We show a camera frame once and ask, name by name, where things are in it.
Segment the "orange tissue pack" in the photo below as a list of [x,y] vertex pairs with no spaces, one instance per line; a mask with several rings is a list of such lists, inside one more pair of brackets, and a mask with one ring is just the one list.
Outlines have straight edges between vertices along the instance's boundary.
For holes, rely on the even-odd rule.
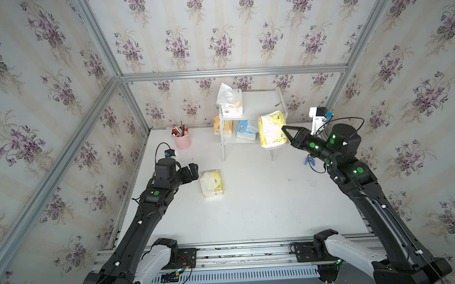
[[214,135],[220,136],[221,133],[231,136],[233,134],[233,121],[227,120],[221,125],[220,116],[216,115],[214,117]]

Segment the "blue tissue pack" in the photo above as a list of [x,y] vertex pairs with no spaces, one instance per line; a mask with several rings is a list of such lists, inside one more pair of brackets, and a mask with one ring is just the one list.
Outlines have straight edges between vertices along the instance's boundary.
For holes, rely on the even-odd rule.
[[258,123],[253,120],[240,120],[238,123],[236,137],[242,140],[255,141],[258,134]]

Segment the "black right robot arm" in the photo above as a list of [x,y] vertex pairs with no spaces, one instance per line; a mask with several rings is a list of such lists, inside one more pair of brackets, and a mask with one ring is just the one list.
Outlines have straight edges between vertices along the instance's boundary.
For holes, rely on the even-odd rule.
[[283,126],[292,147],[323,161],[326,172],[368,221],[384,247],[375,254],[366,247],[345,242],[334,230],[315,236],[316,251],[343,259],[374,279],[376,284],[435,284],[452,272],[443,257],[434,256],[413,235],[384,194],[376,175],[356,153],[361,143],[357,129],[336,124],[327,139],[304,127]]

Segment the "white tissue box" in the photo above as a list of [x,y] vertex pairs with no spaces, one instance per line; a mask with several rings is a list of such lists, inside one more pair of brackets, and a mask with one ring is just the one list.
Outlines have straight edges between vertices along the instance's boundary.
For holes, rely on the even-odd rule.
[[222,83],[219,87],[216,105],[224,117],[241,117],[243,115],[242,89],[233,89]]

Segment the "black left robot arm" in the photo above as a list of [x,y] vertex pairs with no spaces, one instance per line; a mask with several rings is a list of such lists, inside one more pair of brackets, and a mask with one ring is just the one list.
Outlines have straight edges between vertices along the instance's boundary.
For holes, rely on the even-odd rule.
[[118,247],[98,273],[90,272],[83,284],[146,284],[170,261],[177,260],[177,242],[165,239],[152,247],[141,263],[145,247],[180,186],[199,179],[198,164],[183,167],[173,157],[155,164],[155,171],[141,193],[135,217]]

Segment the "yellow green tissue pack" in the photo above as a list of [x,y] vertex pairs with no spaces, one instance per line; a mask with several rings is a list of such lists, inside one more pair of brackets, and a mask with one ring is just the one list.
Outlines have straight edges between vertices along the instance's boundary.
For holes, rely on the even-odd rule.
[[224,185],[220,170],[205,171],[201,174],[200,185],[205,198],[222,196]]

